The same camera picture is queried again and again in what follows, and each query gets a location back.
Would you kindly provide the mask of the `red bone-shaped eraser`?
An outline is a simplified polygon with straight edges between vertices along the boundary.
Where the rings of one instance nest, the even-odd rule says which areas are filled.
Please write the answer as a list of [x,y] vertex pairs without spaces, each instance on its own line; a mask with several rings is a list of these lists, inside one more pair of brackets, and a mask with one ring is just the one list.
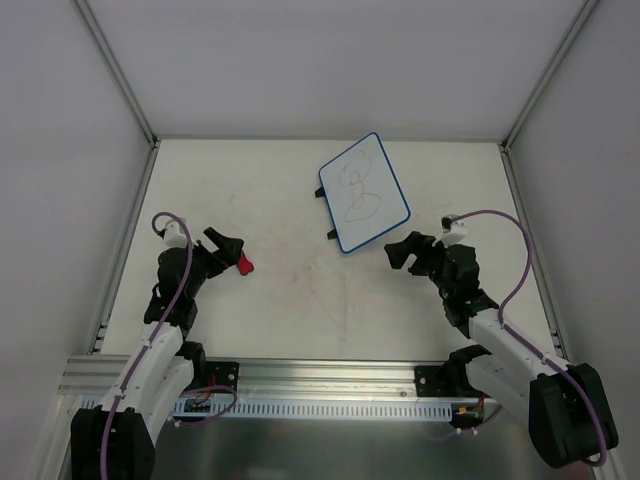
[[248,259],[244,252],[241,253],[240,258],[236,263],[236,268],[242,276],[249,275],[254,271],[253,263]]

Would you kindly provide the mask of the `blue framed whiteboard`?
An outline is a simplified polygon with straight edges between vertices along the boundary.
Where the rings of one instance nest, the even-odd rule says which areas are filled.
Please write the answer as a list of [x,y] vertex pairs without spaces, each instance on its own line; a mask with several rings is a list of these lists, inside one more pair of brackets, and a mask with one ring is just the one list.
[[332,234],[351,254],[411,218],[411,209],[382,139],[371,132],[318,170]]

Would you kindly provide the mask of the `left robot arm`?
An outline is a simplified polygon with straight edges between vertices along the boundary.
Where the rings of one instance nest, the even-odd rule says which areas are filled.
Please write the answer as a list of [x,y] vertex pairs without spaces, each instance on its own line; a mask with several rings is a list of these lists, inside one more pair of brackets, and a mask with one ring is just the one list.
[[182,395],[227,395],[234,387],[217,381],[202,344],[188,340],[202,285],[246,260],[244,242],[213,228],[204,231],[210,251],[176,221],[159,235],[167,248],[158,257],[157,282],[145,311],[141,339],[123,371],[94,407],[79,409],[70,427],[74,479],[148,479],[156,443]]

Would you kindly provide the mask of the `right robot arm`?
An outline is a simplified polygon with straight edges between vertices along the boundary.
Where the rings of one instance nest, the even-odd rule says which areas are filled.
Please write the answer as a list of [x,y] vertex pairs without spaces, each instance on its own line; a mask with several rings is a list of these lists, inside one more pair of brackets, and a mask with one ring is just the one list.
[[550,467],[597,463],[619,444],[598,372],[545,352],[508,322],[480,286],[474,248],[447,245],[419,232],[385,245],[392,268],[438,289],[446,319],[471,345],[452,352],[433,373],[415,375],[417,392],[484,394],[523,422],[534,449]]

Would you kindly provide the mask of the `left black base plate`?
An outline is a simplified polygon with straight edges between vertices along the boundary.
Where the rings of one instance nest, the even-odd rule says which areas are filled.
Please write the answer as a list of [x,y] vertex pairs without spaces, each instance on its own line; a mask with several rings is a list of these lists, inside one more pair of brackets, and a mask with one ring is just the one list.
[[237,389],[240,364],[232,361],[208,360],[201,377],[201,386],[226,386]]

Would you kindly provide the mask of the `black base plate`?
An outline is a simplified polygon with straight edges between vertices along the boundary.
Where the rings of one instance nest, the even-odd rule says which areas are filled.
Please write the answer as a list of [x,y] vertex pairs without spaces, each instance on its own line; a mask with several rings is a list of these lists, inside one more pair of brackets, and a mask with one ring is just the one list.
[[208,360],[201,377],[201,386],[226,386],[237,389],[240,364],[232,361]]
[[414,367],[414,385],[419,398],[455,397],[456,390],[443,364],[417,365]]

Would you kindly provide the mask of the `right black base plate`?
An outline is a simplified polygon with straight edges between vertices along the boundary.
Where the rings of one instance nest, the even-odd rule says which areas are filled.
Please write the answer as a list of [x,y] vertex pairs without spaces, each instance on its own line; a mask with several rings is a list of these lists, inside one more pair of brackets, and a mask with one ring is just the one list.
[[456,390],[443,364],[417,365],[414,367],[414,385],[419,398],[455,397]]

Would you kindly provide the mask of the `aluminium mounting rail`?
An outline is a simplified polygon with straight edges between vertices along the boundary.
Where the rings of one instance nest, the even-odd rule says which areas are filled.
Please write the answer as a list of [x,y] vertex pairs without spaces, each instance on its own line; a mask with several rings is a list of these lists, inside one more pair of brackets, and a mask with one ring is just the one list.
[[[299,359],[212,358],[240,364],[236,391],[243,399],[413,400],[414,367],[441,365],[411,361],[338,361]],[[455,397],[478,398],[478,392],[456,390]]]

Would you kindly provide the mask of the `left aluminium frame post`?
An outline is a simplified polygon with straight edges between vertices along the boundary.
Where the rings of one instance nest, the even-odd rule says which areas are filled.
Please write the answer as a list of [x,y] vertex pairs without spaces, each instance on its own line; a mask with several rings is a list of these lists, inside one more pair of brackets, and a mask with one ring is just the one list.
[[96,45],[99,55],[105,63],[106,68],[112,76],[113,81],[115,82],[115,85],[122,95],[127,107],[133,115],[136,125],[141,131],[146,142],[150,146],[155,147],[158,141],[158,136],[151,127],[151,123],[144,113],[129,80],[127,79],[91,3],[87,0],[73,0],[72,4],[78,11],[83,24],[87,28],[92,41]]

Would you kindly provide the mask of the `aluminium frame post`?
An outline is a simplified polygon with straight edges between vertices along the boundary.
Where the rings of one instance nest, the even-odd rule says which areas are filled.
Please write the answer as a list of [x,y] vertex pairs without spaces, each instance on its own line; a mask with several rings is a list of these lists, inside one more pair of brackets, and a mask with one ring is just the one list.
[[115,82],[115,85],[122,95],[127,107],[133,115],[136,125],[141,131],[146,142],[150,146],[155,147],[158,141],[158,136],[151,127],[151,123],[144,113],[129,80],[127,79],[91,3],[87,0],[73,0],[72,4],[78,11],[83,24],[87,28],[92,41],[96,45],[99,55],[105,63],[106,68],[112,76],[113,81]]
[[577,13],[574,15],[561,40],[555,47],[551,57],[543,68],[540,76],[536,80],[533,89],[529,93],[507,135],[502,140],[501,149],[504,152],[508,152],[514,145],[535,107],[541,101],[557,71],[573,49],[581,33],[593,17],[596,9],[600,6],[600,3],[600,0],[585,0],[581,2]]

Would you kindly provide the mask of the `right aluminium frame post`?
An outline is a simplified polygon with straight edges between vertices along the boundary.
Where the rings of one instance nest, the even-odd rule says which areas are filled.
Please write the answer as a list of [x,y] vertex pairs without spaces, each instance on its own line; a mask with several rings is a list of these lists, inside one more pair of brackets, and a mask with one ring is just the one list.
[[596,9],[600,6],[600,3],[600,0],[585,0],[581,2],[577,13],[574,15],[561,40],[555,47],[551,57],[543,68],[540,76],[536,80],[533,89],[529,93],[507,135],[502,140],[501,149],[504,152],[508,152],[514,145],[535,107],[541,101],[557,71],[573,49],[581,33],[593,17]]

